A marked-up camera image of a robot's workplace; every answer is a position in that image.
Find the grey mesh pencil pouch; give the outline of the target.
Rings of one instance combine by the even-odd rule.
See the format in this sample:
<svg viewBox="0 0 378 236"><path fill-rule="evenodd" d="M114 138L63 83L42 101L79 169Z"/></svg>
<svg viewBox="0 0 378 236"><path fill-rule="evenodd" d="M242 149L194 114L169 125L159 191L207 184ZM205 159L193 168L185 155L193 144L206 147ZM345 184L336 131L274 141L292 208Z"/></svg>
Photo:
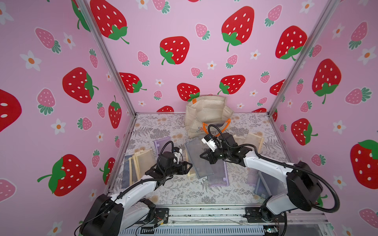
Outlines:
<svg viewBox="0 0 378 236"><path fill-rule="evenodd" d="M200 157L200 155L208 149L200 139L193 139L185 143L185 147L188 153L189 162L193 165L198 179L214 174L210 163Z"/></svg>

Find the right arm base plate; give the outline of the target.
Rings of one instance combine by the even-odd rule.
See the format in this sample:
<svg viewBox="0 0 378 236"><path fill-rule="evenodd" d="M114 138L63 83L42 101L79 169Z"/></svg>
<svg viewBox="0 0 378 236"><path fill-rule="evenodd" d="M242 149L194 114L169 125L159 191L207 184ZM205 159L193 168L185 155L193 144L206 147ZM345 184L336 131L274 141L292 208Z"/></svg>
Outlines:
<svg viewBox="0 0 378 236"><path fill-rule="evenodd" d="M260 207L246 207L242 217L249 223L285 223L287 221L283 213L274 215L268 209Z"/></svg>

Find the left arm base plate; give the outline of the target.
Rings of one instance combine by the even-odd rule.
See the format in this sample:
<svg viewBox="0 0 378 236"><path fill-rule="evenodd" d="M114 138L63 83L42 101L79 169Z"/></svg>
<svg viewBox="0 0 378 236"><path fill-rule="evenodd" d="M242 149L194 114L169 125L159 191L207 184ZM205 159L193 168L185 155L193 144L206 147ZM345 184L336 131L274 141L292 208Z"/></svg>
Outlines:
<svg viewBox="0 0 378 236"><path fill-rule="evenodd" d="M148 213L144 213L143 215L145 216L136 222L137 225L144 223L160 224L161 221L163 221L163 224L167 224L169 219L169 208L158 207L150 210Z"/></svg>

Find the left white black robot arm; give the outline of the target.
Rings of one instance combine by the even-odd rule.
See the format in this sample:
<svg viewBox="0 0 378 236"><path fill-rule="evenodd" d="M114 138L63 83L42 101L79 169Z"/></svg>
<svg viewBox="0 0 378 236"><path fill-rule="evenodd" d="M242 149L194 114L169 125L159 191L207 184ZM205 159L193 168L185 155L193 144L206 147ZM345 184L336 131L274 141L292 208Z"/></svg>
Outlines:
<svg viewBox="0 0 378 236"><path fill-rule="evenodd" d="M187 175L192 164L184 161L182 152L172 141L170 151L161 150L156 163L145 175L125 190L96 198L89 213L74 234L82 236L117 236L139 221L151 222L156 206L145 196L154 192L175 175Z"/></svg>

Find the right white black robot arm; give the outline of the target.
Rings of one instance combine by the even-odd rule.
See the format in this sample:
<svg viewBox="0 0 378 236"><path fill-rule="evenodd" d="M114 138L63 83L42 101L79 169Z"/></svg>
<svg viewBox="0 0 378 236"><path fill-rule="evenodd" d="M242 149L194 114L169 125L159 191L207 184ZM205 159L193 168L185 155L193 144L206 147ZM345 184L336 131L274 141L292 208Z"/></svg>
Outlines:
<svg viewBox="0 0 378 236"><path fill-rule="evenodd" d="M208 150L200 157L210 164L216 164L219 160L230 162L258 170L286 184L284 192L267 198L261 205L259 214L265 221L271 221L274 216L295 209L311 211L314 208L334 213L340 208L340 199L335 189L315 174L305 162L293 164L265 157L252 144L238 145L229 133L219 132L218 135L213 135L208 131L202 142L208 146ZM325 187L334 199L332 208L316 204Z"/></svg>

